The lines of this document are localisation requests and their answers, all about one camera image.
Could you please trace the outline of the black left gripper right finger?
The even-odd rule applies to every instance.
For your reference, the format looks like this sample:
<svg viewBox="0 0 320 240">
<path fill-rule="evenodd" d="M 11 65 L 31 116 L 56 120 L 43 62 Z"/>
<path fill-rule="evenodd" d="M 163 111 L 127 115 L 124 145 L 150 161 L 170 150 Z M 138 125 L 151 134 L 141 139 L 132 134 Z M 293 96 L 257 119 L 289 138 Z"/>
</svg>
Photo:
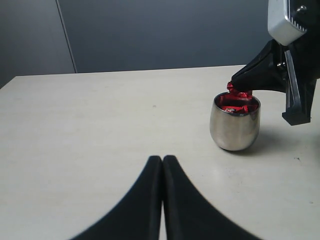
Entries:
<svg viewBox="0 0 320 240">
<path fill-rule="evenodd" d="M 163 159 L 164 217 L 168 240 L 254 240 L 196 189 L 174 155 Z"/>
</svg>

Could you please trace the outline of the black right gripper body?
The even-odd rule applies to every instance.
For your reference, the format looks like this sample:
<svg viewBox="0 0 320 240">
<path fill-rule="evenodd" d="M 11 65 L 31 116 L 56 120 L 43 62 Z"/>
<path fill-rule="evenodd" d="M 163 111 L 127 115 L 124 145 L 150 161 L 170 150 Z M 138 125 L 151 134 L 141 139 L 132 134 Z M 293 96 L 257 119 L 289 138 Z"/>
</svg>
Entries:
<svg viewBox="0 0 320 240">
<path fill-rule="evenodd" d="M 320 78 L 320 24 L 283 47 L 287 81 L 282 117 L 290 125 L 306 124 L 311 121 L 316 82 Z"/>
</svg>

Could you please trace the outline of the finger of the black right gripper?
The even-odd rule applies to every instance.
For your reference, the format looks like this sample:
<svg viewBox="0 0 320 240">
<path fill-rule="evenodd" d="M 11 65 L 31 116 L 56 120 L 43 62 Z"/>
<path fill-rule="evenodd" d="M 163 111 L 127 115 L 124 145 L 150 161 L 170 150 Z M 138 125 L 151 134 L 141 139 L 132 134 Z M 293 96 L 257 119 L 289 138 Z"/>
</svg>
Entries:
<svg viewBox="0 0 320 240">
<path fill-rule="evenodd" d="M 287 78 L 285 49 L 273 39 L 231 77 L 231 84 L 239 92 L 264 90 L 284 93 Z"/>
</svg>

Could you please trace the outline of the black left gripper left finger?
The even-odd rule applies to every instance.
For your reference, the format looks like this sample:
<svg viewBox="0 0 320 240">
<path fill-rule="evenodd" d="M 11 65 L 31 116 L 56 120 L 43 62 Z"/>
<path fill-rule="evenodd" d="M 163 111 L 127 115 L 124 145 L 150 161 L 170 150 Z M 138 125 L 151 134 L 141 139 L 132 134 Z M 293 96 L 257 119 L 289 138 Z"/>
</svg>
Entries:
<svg viewBox="0 0 320 240">
<path fill-rule="evenodd" d="M 163 162 L 148 158 L 125 196 L 74 240 L 158 240 L 162 216 Z"/>
</svg>

